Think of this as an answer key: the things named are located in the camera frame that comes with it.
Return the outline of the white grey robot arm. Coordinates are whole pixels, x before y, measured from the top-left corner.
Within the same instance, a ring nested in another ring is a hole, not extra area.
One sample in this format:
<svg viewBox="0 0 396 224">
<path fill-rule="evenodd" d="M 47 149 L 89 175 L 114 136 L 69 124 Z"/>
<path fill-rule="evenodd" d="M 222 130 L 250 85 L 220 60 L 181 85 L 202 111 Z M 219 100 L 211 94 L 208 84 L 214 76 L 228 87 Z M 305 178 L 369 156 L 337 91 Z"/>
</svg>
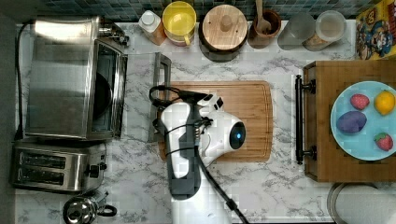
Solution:
<svg viewBox="0 0 396 224">
<path fill-rule="evenodd" d="M 173 224 L 232 224 L 238 205 L 208 172 L 208 166 L 245 143 L 244 122 L 223 109 L 216 94 L 180 91 L 159 118 L 164 136 Z"/>
</svg>

